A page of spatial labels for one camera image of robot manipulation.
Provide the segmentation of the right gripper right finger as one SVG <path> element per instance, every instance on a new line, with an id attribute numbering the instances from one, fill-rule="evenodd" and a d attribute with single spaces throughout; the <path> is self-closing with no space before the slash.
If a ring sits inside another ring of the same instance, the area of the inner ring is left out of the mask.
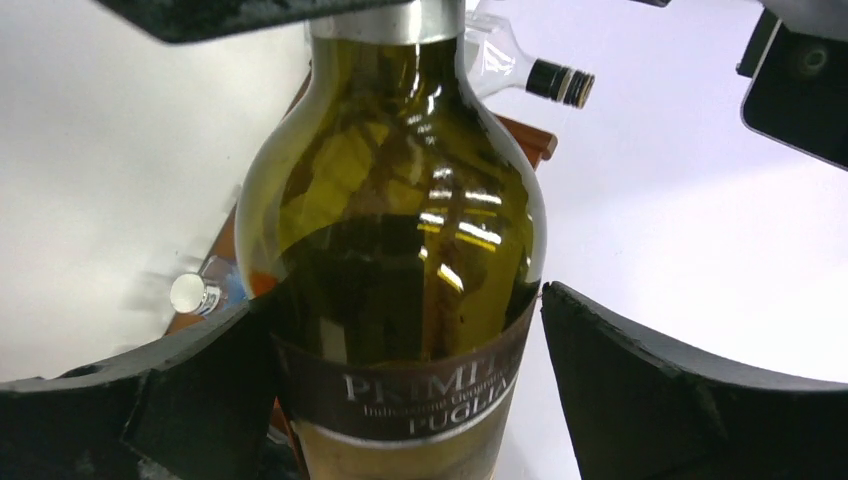
<path id="1" fill-rule="evenodd" d="M 542 322 L 585 479 L 843 479 L 847 387 L 753 367 L 559 283 Z"/>

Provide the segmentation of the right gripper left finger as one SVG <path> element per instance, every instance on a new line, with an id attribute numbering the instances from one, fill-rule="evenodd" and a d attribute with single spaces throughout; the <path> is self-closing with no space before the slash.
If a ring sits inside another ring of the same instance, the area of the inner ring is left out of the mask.
<path id="1" fill-rule="evenodd" d="M 244 307 L 129 352 L 1 386 L 5 479 L 253 479 L 274 397 Z"/>

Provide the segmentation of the green wine bottle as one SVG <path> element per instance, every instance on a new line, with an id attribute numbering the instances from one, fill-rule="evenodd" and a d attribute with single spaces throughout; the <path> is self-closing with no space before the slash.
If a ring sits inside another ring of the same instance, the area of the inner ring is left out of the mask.
<path id="1" fill-rule="evenodd" d="M 489 479 L 541 283 L 544 203 L 464 69 L 465 5 L 313 20 L 304 96 L 235 217 L 310 479 Z"/>

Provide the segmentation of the blue square bottle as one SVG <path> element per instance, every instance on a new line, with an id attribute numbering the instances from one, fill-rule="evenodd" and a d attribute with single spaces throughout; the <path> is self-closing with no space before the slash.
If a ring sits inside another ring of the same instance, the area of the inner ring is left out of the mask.
<path id="1" fill-rule="evenodd" d="M 169 298 L 177 313 L 208 318 L 245 301 L 247 293 L 236 264 L 211 256 L 198 272 L 177 276 Z"/>

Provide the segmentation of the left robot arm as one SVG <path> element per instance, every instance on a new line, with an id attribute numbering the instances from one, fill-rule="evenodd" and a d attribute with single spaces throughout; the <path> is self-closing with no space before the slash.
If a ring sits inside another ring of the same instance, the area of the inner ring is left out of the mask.
<path id="1" fill-rule="evenodd" d="M 389 44 L 454 36 L 457 1 L 105 1 L 103 7 L 171 44 L 202 42 L 290 23 L 351 20 Z M 847 167 L 847 4 L 766 1 L 737 65 L 750 79 L 741 106 L 752 131 Z"/>

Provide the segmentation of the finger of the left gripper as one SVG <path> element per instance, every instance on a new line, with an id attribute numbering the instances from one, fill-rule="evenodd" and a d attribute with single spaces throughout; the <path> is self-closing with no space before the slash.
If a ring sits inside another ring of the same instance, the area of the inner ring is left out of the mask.
<path id="1" fill-rule="evenodd" d="M 168 44 L 197 43 L 306 20 L 402 5 L 402 0 L 97 0 Z"/>

